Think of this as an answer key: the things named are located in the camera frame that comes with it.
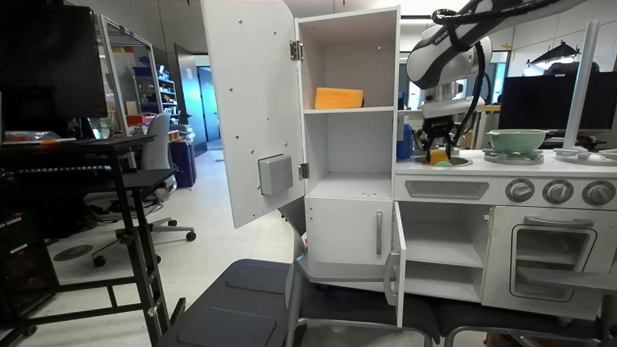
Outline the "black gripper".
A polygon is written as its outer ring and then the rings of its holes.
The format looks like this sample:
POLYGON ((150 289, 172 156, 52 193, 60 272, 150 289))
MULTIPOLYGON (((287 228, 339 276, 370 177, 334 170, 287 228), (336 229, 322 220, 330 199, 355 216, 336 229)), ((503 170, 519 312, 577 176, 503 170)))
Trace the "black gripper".
POLYGON ((420 145, 424 149, 426 164, 430 164, 430 158, 432 158, 430 149, 438 139, 445 141, 447 160, 455 158, 457 137, 453 135, 453 131, 455 131, 455 122, 451 116, 428 118, 422 123, 420 145))

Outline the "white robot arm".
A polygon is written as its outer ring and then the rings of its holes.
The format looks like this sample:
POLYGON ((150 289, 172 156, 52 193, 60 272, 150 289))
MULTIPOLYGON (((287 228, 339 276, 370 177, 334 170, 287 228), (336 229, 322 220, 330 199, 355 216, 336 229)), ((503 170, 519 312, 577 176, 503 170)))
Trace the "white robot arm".
POLYGON ((490 60, 490 35, 519 23, 542 19, 571 10, 584 0, 469 0, 461 10, 438 8, 428 27, 407 56, 407 77, 430 96, 430 106, 442 106, 436 91, 476 73, 472 100, 461 123, 453 114, 432 116, 422 112, 418 131, 424 158, 432 160, 436 139, 445 141, 445 158, 451 158, 480 98, 480 87, 490 60))

